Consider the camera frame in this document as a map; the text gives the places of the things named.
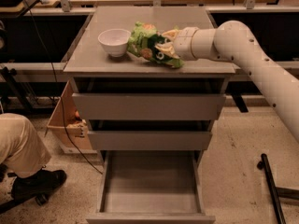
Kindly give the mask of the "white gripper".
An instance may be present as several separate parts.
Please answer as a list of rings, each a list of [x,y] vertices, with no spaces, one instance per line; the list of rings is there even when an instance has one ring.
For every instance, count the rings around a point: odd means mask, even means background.
[[[192,54],[192,38],[198,31],[197,27],[186,27],[182,30],[172,29],[162,33],[162,36],[172,42],[157,43],[155,48],[173,59],[180,58],[183,61],[194,61]]]

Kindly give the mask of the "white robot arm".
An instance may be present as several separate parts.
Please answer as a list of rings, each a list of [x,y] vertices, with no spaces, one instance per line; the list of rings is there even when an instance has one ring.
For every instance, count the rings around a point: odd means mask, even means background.
[[[227,21],[216,29],[186,27],[163,36],[166,42],[155,48],[165,55],[183,61],[224,60],[240,67],[299,141],[299,80],[264,53],[247,25]]]

